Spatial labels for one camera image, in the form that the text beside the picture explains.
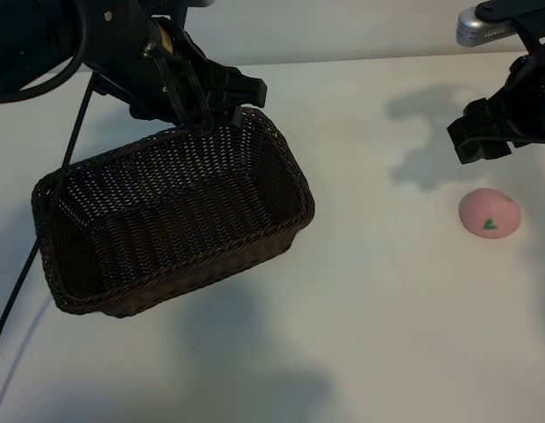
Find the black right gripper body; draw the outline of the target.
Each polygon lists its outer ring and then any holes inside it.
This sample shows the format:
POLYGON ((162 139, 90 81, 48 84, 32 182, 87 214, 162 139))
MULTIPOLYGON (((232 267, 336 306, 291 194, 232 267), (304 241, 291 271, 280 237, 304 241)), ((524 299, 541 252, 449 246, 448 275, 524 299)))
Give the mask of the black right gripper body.
POLYGON ((447 128, 460 163, 485 160, 482 142, 545 145, 545 43, 519 57, 493 96, 470 102, 447 128))

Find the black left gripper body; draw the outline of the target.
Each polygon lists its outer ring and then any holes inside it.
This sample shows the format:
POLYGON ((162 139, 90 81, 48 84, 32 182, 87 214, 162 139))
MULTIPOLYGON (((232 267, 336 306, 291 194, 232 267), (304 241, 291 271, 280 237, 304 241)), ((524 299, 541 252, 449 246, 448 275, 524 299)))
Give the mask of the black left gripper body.
POLYGON ((129 105, 132 117, 184 128, 230 124, 237 106, 265 104, 267 86, 216 63, 185 30, 185 7, 98 7, 95 90, 129 105))

